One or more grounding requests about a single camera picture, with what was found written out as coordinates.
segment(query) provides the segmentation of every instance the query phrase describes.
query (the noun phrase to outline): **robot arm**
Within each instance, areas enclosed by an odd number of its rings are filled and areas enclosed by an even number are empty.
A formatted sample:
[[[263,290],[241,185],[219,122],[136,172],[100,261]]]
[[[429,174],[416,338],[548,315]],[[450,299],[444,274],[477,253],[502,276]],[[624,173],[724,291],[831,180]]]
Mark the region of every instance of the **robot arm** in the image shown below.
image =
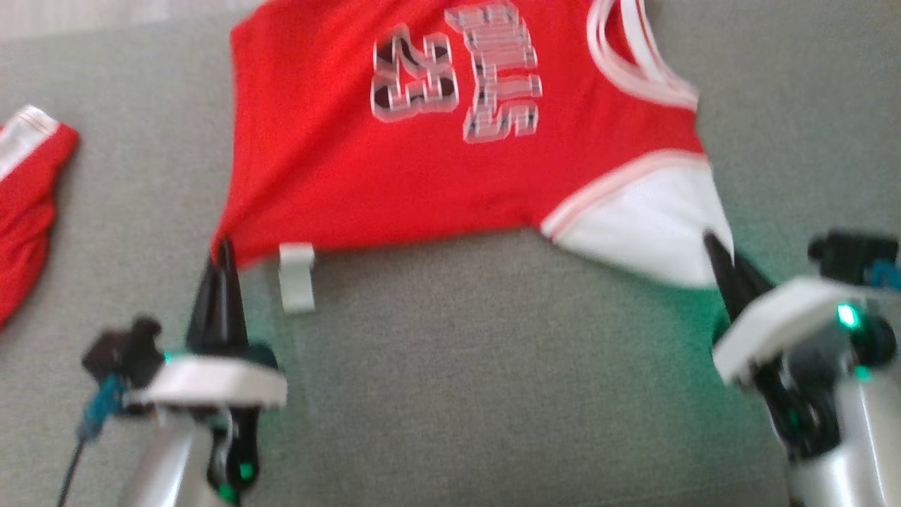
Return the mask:
[[[248,342],[229,244],[218,261],[206,265],[184,354],[159,352],[159,324],[138,318],[100,336],[82,360],[98,383],[122,381],[127,411],[155,420],[122,507],[240,505],[259,477],[259,413],[285,406],[287,380],[269,347]]]
[[[892,293],[862,286],[873,261],[894,263],[897,243],[833,234],[812,249],[823,278],[778,287],[714,236],[705,245],[732,322],[714,364],[767,403],[793,505],[901,506],[901,389],[888,373],[897,345],[878,313]]]

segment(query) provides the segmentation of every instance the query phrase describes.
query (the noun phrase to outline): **number 3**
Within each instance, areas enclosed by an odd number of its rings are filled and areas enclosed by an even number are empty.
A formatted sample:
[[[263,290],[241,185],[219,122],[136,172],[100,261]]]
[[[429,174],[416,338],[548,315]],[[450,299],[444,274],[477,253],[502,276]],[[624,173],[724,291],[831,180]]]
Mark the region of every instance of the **number 3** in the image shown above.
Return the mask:
[[[395,28],[389,41],[372,48],[372,115],[390,123],[420,113],[446,113],[460,103],[457,74],[451,66],[451,41],[442,33],[423,38],[423,52],[410,42],[405,24]],[[400,68],[416,81],[401,85]]]

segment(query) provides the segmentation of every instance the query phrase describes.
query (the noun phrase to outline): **green led light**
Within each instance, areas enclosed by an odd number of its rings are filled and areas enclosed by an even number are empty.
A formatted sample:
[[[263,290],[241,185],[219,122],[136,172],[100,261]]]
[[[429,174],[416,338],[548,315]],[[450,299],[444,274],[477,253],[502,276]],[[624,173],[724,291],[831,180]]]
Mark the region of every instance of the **green led light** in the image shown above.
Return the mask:
[[[185,355],[185,351],[183,351],[183,350],[164,350],[163,351],[163,361],[165,361],[166,364],[169,364],[169,363],[175,361],[176,359],[178,359],[179,357],[181,357],[182,355]]]
[[[869,368],[866,366],[855,366],[854,375],[856,375],[857,379],[861,382],[869,382],[872,380],[869,376]]]
[[[228,484],[223,484],[219,486],[219,498],[222,498],[228,502],[236,502],[238,500],[238,495],[234,492],[231,486]]]
[[[843,303],[838,306],[839,322],[845,327],[857,327],[860,325],[860,318],[857,316],[857,310],[853,306]]]
[[[241,479],[245,481],[249,481],[253,478],[253,464],[252,463],[241,463]]]

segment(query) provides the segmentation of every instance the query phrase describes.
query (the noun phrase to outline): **red jersey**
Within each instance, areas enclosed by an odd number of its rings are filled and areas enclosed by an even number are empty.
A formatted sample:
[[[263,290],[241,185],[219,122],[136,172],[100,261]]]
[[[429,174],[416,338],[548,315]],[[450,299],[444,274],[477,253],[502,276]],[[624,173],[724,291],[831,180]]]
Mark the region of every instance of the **red jersey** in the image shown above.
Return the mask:
[[[77,142],[76,131],[35,106],[0,125],[0,331],[41,275],[53,185]]]
[[[530,226],[703,285],[704,229],[731,244],[642,0],[272,0],[232,53],[239,265]]]

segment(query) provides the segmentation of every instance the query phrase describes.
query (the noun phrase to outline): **gray couch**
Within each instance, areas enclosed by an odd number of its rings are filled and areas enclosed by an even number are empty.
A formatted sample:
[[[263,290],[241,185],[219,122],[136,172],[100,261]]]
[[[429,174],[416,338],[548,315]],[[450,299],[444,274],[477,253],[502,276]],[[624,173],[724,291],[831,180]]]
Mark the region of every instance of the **gray couch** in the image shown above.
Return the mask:
[[[699,130],[736,243],[774,278],[830,226],[901,230],[901,8],[890,0],[649,0],[702,90]],[[0,112],[83,142],[52,253],[0,336],[2,505],[50,505],[104,326],[158,316],[177,346],[228,187],[238,17],[0,45]],[[718,298],[556,250],[530,231],[325,255],[288,318],[242,275],[289,406],[262,423],[250,506],[780,506],[765,411],[710,360]],[[150,428],[86,452],[74,506],[114,505]]]

